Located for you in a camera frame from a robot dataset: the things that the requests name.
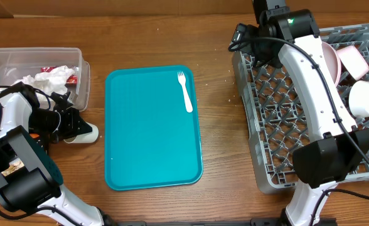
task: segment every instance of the fork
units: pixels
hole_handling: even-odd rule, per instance
[[[191,101],[189,98],[189,94],[187,93],[187,89],[186,89],[186,76],[183,72],[178,72],[178,80],[180,85],[182,86],[182,90],[183,90],[183,97],[184,97],[184,104],[186,106],[186,110],[187,112],[192,112],[193,111],[193,106],[191,105]]]

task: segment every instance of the clear plastic bin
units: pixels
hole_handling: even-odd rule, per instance
[[[72,91],[74,108],[83,111],[90,93],[90,65],[78,48],[0,48],[0,85],[12,85],[27,75],[34,77],[43,67],[63,65],[78,67],[77,85],[67,88]]]

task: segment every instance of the teal tray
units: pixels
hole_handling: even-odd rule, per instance
[[[193,105],[187,113],[178,71]],[[203,174],[193,74],[185,66],[116,70],[105,82],[105,180],[114,190],[187,185]]]

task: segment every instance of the wooden tabletop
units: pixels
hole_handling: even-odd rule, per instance
[[[320,28],[369,23],[369,13],[315,14]],[[91,65],[88,109],[98,126],[90,145],[52,145],[50,156],[65,184],[85,202],[119,221],[250,220],[277,217],[292,192],[265,195],[256,185],[245,110],[227,51],[239,22],[253,14],[101,18],[0,19],[0,47],[78,47]],[[104,90],[108,74],[121,68],[186,65],[194,73],[204,173],[194,185],[118,192],[104,180]],[[369,195],[369,182],[339,186]],[[322,212],[340,225],[369,225],[369,201],[332,194]],[[35,215],[0,225],[55,225]]]

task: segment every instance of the dish rack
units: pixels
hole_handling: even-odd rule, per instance
[[[355,45],[369,64],[369,24],[320,29],[321,39],[335,50]],[[253,68],[254,57],[235,52],[233,70],[249,126],[249,148],[257,186],[263,193],[278,193],[297,184],[292,153],[309,143],[306,117],[285,68]],[[338,92],[345,106],[351,76],[343,71]],[[369,81],[369,72],[362,78]],[[369,128],[369,117],[355,118],[359,129]],[[369,166],[361,162],[344,182],[369,180]]]

